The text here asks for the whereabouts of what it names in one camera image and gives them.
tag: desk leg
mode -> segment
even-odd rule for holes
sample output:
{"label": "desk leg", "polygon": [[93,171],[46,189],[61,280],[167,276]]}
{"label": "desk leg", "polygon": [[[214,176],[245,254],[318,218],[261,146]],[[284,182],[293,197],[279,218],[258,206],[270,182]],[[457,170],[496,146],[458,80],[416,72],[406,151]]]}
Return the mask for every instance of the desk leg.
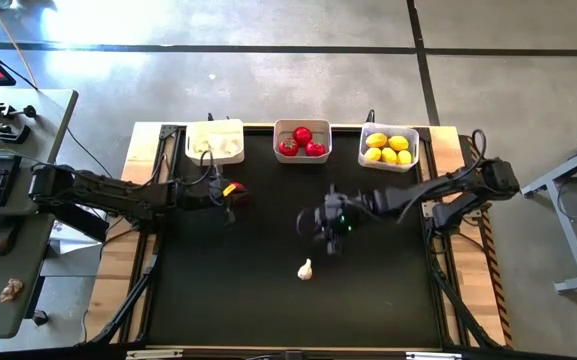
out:
{"label": "desk leg", "polygon": [[35,284],[35,289],[33,290],[32,296],[30,298],[30,303],[28,304],[28,310],[26,310],[25,319],[32,319],[32,321],[37,326],[44,325],[50,320],[48,314],[43,310],[37,310],[37,302],[39,301],[39,295],[41,294],[41,289],[44,287],[44,281],[46,277],[39,276],[37,283]]}

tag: wooden table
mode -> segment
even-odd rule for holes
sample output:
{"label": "wooden table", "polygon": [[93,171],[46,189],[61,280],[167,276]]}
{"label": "wooden table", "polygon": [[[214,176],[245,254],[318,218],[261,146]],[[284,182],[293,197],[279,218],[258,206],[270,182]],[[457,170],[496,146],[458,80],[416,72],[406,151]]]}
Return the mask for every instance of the wooden table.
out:
{"label": "wooden table", "polygon": [[[126,157],[126,164],[122,174],[123,180],[134,183],[144,183],[151,177],[159,143],[159,132],[165,124],[182,123],[157,123],[138,122],[133,129],[133,135]],[[259,126],[268,124],[246,124],[246,126]],[[434,163],[438,175],[464,165],[462,150],[459,142],[457,129],[454,127],[430,127]],[[170,158],[172,155],[172,141],[166,143],[165,152]],[[428,159],[420,151],[420,163],[424,179],[430,178]],[[162,168],[161,179],[166,179],[168,170]],[[459,290],[464,303],[468,306],[477,321],[484,327],[488,335],[500,344],[512,346],[510,327],[505,312],[503,289],[496,256],[494,242],[490,233],[490,223],[487,214],[482,216],[483,231],[479,227],[462,224],[461,232],[476,241],[482,243],[482,236],[488,247],[489,259],[479,248],[470,244],[461,236],[452,236],[451,246],[456,267]],[[117,225],[108,234],[109,237],[124,232],[128,224],[123,222]],[[86,327],[91,337],[98,334],[104,325],[112,318],[128,293],[130,275],[137,251],[137,238],[139,234],[129,233],[109,243],[103,250],[102,259],[97,273],[97,280],[93,289],[92,297],[86,317]],[[152,253],[155,236],[148,238],[146,256],[142,263],[142,269],[149,262]],[[445,259],[440,258],[440,263],[445,265]],[[130,325],[128,339],[132,341],[139,331],[143,299],[135,305]],[[452,305],[444,296],[448,330],[453,341],[458,344],[458,326]]]}

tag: garlic bulb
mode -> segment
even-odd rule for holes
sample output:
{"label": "garlic bulb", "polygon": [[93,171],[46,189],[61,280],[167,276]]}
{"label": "garlic bulb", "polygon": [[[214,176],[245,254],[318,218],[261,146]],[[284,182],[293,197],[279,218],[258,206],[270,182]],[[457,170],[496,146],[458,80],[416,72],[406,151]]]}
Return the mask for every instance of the garlic bulb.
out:
{"label": "garlic bulb", "polygon": [[306,263],[299,268],[297,271],[297,276],[301,280],[309,280],[312,277],[312,268],[310,267],[310,259],[306,259]]}

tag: yellow object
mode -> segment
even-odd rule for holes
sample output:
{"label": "yellow object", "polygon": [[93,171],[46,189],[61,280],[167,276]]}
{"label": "yellow object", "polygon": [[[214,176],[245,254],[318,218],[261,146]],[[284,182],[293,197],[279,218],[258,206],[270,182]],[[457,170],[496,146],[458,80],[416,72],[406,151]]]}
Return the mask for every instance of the yellow object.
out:
{"label": "yellow object", "polygon": [[397,160],[398,160],[397,163],[399,163],[399,165],[409,165],[410,163],[412,163],[412,155],[408,150],[401,150],[399,152]]}
{"label": "yellow object", "polygon": [[397,163],[397,153],[391,148],[381,150],[381,161],[389,164]]}
{"label": "yellow object", "polygon": [[368,160],[378,161],[381,158],[381,149],[370,148],[368,151],[366,151],[364,157]]}
{"label": "yellow object", "polygon": [[403,136],[391,137],[388,139],[388,145],[395,151],[408,150],[408,140]]}
{"label": "yellow object", "polygon": [[388,142],[388,137],[382,133],[374,133],[366,138],[368,147],[382,147]]}
{"label": "yellow object", "polygon": [[233,192],[233,190],[235,190],[237,187],[233,184],[230,184],[228,186],[226,186],[226,188],[224,189],[224,191],[222,192],[222,194],[224,196],[228,196],[230,195],[231,192]]}

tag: black mat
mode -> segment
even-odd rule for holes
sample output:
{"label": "black mat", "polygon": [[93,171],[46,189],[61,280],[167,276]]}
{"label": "black mat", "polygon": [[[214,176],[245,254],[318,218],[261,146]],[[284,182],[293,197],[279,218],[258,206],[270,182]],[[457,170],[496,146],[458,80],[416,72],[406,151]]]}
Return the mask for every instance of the black mat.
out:
{"label": "black mat", "polygon": [[[295,231],[303,207],[339,190],[416,183],[416,169],[390,173],[357,164],[359,135],[335,134],[325,165],[285,165],[271,132],[246,134],[246,160],[224,168],[251,202],[224,227],[223,210],[168,218],[150,309],[153,345],[284,347],[437,347],[436,311],[419,211],[399,226],[354,229],[345,255],[314,260],[310,281],[297,270],[310,240]],[[180,171],[196,173],[187,158]]]}

